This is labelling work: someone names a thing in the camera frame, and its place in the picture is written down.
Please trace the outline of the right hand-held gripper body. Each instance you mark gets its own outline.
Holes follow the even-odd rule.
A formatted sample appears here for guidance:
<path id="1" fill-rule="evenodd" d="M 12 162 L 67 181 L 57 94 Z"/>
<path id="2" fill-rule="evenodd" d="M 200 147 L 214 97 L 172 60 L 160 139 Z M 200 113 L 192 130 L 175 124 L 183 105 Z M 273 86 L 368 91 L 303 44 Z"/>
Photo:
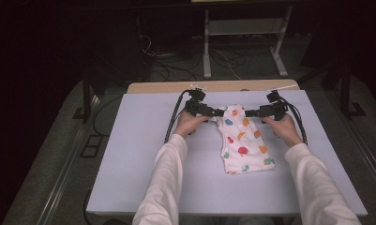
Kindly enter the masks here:
<path id="1" fill-rule="evenodd" d="M 298 117 L 298 110 L 296 107 L 282 97 L 277 89 L 273 89 L 267 96 L 268 105 L 260 107 L 260 116 L 273 116 L 276 121 L 280 121 L 287 111 L 291 111 L 295 118 Z"/>

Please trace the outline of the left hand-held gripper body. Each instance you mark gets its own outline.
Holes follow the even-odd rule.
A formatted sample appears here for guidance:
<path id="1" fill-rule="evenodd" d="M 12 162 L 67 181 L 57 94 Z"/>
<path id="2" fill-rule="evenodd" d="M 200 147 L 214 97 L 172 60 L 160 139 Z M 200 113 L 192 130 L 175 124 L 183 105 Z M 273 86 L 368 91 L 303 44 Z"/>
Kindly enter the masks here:
<path id="1" fill-rule="evenodd" d="M 205 92 L 201 87 L 192 85 L 191 89 L 188 90 L 188 94 L 190 95 L 190 99 L 186 101 L 185 110 L 189 114 L 193 116 L 196 116 L 197 114 L 213 116 L 215 114 L 213 108 L 203 103 Z"/>

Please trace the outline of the white fruit print pants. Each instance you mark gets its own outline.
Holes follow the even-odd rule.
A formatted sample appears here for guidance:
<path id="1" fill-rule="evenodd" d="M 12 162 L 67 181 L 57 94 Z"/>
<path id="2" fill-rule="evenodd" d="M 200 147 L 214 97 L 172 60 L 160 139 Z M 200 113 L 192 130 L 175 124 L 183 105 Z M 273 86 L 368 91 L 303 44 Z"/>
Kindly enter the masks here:
<path id="1" fill-rule="evenodd" d="M 245 107 L 235 104 L 221 107 L 222 116 L 213 118 L 223 144 L 220 156 L 227 174 L 253 173 L 275 167 L 262 133 L 255 122 L 245 115 Z"/>

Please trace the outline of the person's left hand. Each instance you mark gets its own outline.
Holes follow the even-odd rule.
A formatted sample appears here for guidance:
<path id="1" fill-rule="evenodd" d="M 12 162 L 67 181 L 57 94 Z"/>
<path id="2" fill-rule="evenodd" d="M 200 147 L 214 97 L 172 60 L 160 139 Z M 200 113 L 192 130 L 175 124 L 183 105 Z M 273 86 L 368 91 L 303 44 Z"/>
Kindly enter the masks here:
<path id="1" fill-rule="evenodd" d="M 182 111 L 178 118 L 174 134 L 180 135 L 185 139 L 190 133 L 194 132 L 199 124 L 207 121 L 208 119 L 208 116 L 195 117 L 186 111 Z"/>

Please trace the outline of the person's right hand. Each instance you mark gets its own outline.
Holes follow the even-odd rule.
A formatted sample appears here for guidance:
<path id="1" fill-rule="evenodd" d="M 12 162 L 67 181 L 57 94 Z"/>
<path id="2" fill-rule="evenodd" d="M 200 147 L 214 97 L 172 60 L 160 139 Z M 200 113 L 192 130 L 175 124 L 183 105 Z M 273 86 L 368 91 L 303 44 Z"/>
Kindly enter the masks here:
<path id="1" fill-rule="evenodd" d="M 295 127 L 294 120 L 287 113 L 279 121 L 270 117 L 263 117 L 262 121 L 268 124 L 274 130 L 274 134 L 280 137 L 288 147 L 303 143 Z"/>

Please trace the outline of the light wooden table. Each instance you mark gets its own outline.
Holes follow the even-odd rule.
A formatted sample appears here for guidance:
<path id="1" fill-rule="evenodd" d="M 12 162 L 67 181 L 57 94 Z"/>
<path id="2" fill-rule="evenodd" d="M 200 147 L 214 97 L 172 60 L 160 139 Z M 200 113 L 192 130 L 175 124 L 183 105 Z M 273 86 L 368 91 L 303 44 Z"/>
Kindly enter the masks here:
<path id="1" fill-rule="evenodd" d="M 191 82 L 135 82 L 128 87 L 128 94 L 181 93 L 192 88 L 209 92 L 299 90 L 295 80 L 243 80 L 243 81 L 191 81 Z"/>

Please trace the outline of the white metal stand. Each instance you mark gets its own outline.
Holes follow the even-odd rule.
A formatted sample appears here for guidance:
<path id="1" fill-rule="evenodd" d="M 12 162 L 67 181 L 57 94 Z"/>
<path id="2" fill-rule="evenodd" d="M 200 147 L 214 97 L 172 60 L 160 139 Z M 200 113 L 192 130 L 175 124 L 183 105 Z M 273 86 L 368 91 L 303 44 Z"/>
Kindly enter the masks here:
<path id="1" fill-rule="evenodd" d="M 278 36 L 277 42 L 269 49 L 273 61 L 281 78 L 287 78 L 288 72 L 283 65 L 279 51 L 286 34 L 286 30 L 293 12 L 293 7 L 286 7 L 282 17 L 212 20 L 210 12 L 204 14 L 203 33 L 203 73 L 206 79 L 211 78 L 211 65 L 209 55 L 209 38 L 214 36 L 236 35 L 271 35 Z"/>

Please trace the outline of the black metal stand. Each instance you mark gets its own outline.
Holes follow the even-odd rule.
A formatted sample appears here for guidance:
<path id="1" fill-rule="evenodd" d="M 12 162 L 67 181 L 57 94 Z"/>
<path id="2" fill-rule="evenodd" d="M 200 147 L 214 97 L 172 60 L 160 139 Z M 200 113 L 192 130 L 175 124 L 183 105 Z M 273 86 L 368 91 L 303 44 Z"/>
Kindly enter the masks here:
<path id="1" fill-rule="evenodd" d="M 87 70 L 83 74 L 82 78 L 82 88 L 83 88 L 83 105 L 81 108 L 78 108 L 73 114 L 73 119 L 81 119 L 85 124 L 92 112 L 92 82 L 94 81 L 94 70 Z"/>
<path id="2" fill-rule="evenodd" d="M 356 116 L 365 116 L 366 113 L 359 103 L 350 101 L 351 71 L 347 63 L 343 64 L 341 75 L 340 109 L 343 115 L 351 120 Z"/>

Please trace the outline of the metal floor rail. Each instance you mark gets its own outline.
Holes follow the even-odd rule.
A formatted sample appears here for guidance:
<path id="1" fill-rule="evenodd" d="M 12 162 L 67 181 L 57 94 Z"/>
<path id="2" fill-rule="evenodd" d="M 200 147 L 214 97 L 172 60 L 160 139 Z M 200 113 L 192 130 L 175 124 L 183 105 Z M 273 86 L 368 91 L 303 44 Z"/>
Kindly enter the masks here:
<path id="1" fill-rule="evenodd" d="M 355 117 L 365 117 L 367 114 L 357 102 L 348 103 L 347 108 L 344 108 L 342 101 L 339 100 L 333 92 L 328 92 L 327 95 L 332 102 L 333 107 L 338 110 L 339 117 L 349 131 L 353 141 L 358 146 L 359 155 L 364 160 L 369 172 L 376 182 L 376 157 L 372 154 L 365 139 L 353 122 Z"/>
<path id="2" fill-rule="evenodd" d="M 72 145 L 68 151 L 68 157 L 66 158 L 63 168 L 56 179 L 53 189 L 50 192 L 50 196 L 40 214 L 37 225 L 48 225 L 52 221 L 53 215 L 62 199 L 64 190 L 70 179 L 73 163 L 84 146 L 83 142 L 88 137 L 92 122 L 93 116 L 89 115 L 85 123 L 79 124 L 77 134 L 74 136 Z"/>

